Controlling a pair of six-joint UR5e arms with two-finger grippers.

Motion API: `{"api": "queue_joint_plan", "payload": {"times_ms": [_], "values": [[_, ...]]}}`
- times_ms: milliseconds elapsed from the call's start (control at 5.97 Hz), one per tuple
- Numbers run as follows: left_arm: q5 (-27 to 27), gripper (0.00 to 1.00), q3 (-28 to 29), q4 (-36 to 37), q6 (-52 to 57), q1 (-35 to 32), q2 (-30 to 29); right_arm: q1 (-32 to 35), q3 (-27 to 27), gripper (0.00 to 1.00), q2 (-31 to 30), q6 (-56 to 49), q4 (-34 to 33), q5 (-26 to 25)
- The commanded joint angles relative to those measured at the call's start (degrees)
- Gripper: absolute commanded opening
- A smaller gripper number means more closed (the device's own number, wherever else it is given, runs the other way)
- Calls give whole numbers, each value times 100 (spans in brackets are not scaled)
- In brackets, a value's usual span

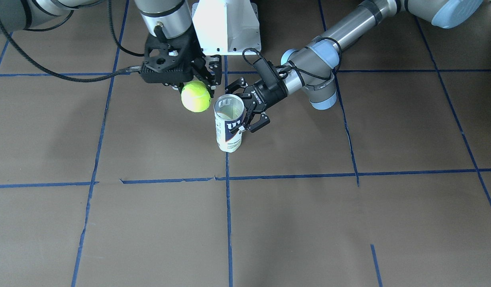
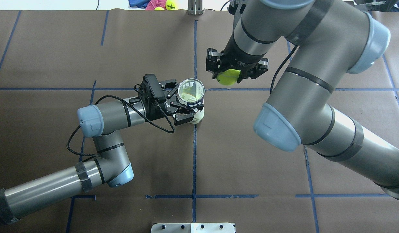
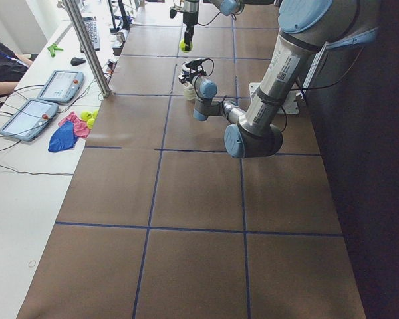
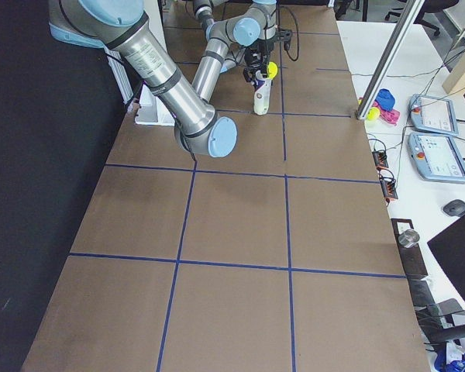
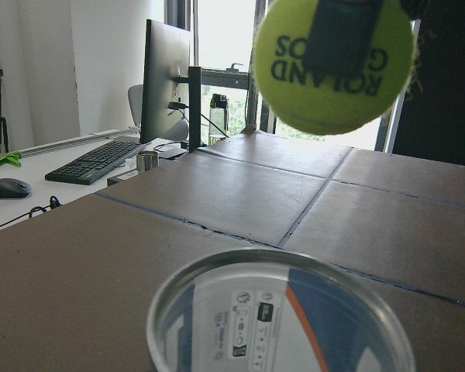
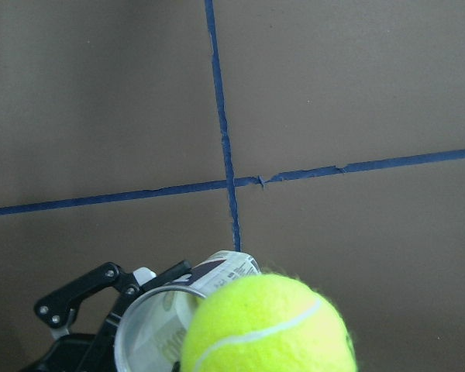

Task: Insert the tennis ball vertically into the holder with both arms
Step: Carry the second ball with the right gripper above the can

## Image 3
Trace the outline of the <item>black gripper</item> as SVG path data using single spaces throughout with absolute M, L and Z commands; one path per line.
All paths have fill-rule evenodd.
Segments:
M 191 61 L 187 61 L 182 64 L 182 71 L 188 72 L 188 74 L 179 74 L 179 83 L 185 84 L 189 82 L 195 89 L 197 88 L 197 84 L 200 83 L 200 77 L 205 75 L 203 70 L 193 70 Z
M 186 26 L 184 40 L 186 43 L 192 42 L 194 26 L 198 23 L 198 12 L 183 12 L 183 23 Z

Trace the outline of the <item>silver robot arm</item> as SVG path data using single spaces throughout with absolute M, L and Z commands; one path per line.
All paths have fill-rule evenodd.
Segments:
M 283 136 L 272 124 L 309 57 L 323 47 L 357 47 L 372 42 L 378 31 L 379 1 L 282 1 L 279 34 L 269 67 L 248 110 L 231 101 L 214 101 L 216 84 L 207 78 L 203 60 L 185 62 L 178 77 L 196 94 L 194 118 L 223 116 L 229 121 L 224 142 L 234 158 L 271 156 Z
M 184 38 L 181 41 L 181 48 L 184 52 L 192 49 L 192 39 L 194 36 L 194 28 L 198 24 L 199 1 L 184 1 L 182 5 L 183 24 L 186 26 Z M 236 15 L 243 10 L 243 1 L 223 0 L 211 1 L 211 3 L 219 9 L 219 12 L 225 16 Z

